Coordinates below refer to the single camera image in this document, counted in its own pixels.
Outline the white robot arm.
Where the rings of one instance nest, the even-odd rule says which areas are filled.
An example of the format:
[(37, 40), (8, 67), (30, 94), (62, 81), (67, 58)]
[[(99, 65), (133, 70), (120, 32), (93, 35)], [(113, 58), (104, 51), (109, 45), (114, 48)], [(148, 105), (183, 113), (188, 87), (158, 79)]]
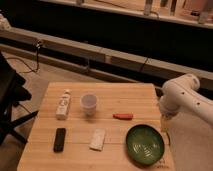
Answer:
[(159, 99), (163, 132), (168, 130), (170, 120), (181, 107), (193, 112), (213, 128), (213, 100), (200, 95), (197, 92), (199, 88), (200, 81), (194, 74), (185, 74), (163, 84), (163, 95)]

